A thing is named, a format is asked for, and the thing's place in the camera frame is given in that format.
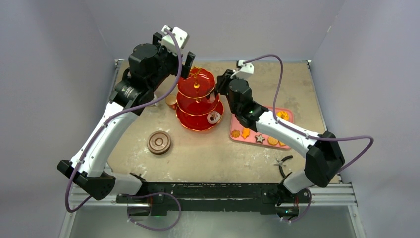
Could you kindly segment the pink cake slice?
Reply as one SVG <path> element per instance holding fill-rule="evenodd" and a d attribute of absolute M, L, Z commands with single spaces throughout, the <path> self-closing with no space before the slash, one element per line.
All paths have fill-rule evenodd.
<path fill-rule="evenodd" d="M 209 96 L 208 96 L 208 98 L 207 98 L 207 101 L 208 101 L 209 103 L 214 103 L 214 102 L 216 101 L 216 94 L 215 94 L 215 93 L 211 93 L 211 94 L 209 94 Z"/>

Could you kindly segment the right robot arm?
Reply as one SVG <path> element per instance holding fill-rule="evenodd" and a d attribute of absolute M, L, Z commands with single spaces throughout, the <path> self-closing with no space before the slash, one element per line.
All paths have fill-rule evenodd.
<path fill-rule="evenodd" d="M 248 82 L 237 77 L 236 72 L 228 69 L 218 76 L 214 92 L 227 98 L 230 111 L 242 127 L 257 135 L 271 136 L 305 158 L 305 167 L 281 182 L 278 188 L 281 200 L 289 202 L 298 192 L 314 185 L 327 187 L 344 165 L 344 156 L 333 133 L 318 134 L 278 117 L 254 101 Z"/>

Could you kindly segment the yellow frosted donut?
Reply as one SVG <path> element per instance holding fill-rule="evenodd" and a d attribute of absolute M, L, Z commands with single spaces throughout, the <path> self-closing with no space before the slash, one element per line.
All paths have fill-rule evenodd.
<path fill-rule="evenodd" d="M 282 118 L 283 120 L 289 121 L 290 120 L 290 115 L 287 111 L 279 111 L 277 113 L 277 116 Z"/>

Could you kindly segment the red three-tier cake stand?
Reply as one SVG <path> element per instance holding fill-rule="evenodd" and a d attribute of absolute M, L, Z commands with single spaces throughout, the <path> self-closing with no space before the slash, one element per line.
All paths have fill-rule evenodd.
<path fill-rule="evenodd" d="M 183 127 L 192 131 L 206 131 L 220 123 L 224 106 L 219 96 L 214 103 L 209 103 L 209 94 L 214 93 L 215 79 L 211 72 L 204 68 L 194 67 L 186 79 L 178 82 L 175 114 Z M 209 124 L 208 113 L 218 111 L 221 119 L 217 124 Z"/>

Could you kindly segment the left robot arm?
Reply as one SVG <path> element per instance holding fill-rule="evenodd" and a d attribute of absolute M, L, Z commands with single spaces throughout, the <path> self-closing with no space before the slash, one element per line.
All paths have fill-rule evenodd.
<path fill-rule="evenodd" d="M 57 169 L 91 198 L 126 193 L 136 203 L 146 200 L 148 190 L 139 176 L 105 171 L 108 158 L 128 127 L 145 107 L 158 102 L 155 91 L 171 75 L 176 81 L 188 76 L 195 55 L 182 55 L 189 34 L 179 27 L 164 26 L 151 43 L 137 45 L 128 57 L 129 66 L 112 91 L 103 116 L 82 148 Z"/>

